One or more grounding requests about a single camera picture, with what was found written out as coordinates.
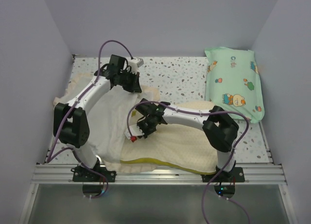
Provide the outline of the cream yellow dotted pillow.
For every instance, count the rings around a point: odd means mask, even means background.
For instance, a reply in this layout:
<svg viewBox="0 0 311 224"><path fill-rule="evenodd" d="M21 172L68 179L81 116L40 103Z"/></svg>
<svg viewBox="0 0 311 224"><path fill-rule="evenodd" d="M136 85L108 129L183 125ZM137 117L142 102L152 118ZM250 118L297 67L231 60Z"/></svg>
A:
<svg viewBox="0 0 311 224"><path fill-rule="evenodd" d="M198 174L216 173L217 152L201 130L179 124L158 125L147 138L126 139L121 163L151 163Z"/></svg>

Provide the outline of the white pillowcase with cream ruffle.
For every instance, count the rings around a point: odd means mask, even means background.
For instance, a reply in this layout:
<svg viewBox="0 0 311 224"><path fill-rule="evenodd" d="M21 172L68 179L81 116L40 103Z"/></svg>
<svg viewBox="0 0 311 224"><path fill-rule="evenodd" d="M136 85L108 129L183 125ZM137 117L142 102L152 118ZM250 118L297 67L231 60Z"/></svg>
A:
<svg viewBox="0 0 311 224"><path fill-rule="evenodd" d="M73 151L74 156L92 169L97 159L100 159L109 171L135 173L156 169L155 164L121 162L126 118L129 110L142 98L159 101L159 90L142 86L142 93L134 94L116 86L104 94L87 115L90 136L85 145Z"/></svg>

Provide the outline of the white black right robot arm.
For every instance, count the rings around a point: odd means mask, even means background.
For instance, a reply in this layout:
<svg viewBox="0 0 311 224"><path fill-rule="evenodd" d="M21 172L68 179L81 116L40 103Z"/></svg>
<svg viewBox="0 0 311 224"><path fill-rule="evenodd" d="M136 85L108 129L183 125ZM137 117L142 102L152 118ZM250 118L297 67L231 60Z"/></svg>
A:
<svg viewBox="0 0 311 224"><path fill-rule="evenodd" d="M233 144L239 126L228 112L218 106L211 110L183 109L169 102L155 102L142 99L134 106L143 119L127 127L129 139L147 138L161 124L179 124L205 133L211 146L217 151L216 175L221 181L228 181L234 175L235 160L232 156Z"/></svg>

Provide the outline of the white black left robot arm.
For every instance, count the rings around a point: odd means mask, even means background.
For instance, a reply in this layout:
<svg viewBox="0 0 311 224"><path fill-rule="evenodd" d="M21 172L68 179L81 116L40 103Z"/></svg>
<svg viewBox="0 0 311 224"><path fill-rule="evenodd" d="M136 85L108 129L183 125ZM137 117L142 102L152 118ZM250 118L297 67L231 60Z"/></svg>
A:
<svg viewBox="0 0 311 224"><path fill-rule="evenodd" d="M113 87L120 86L129 93L141 93L138 69L144 64L141 58L126 59L111 55L108 63L99 66L91 81L73 99L67 103L58 103L53 113L54 140L46 162L52 161L54 149L58 141L68 145L85 167L84 176L89 181L97 181L101 176L101 169L97 167L98 158L88 145L90 135L87 115Z"/></svg>

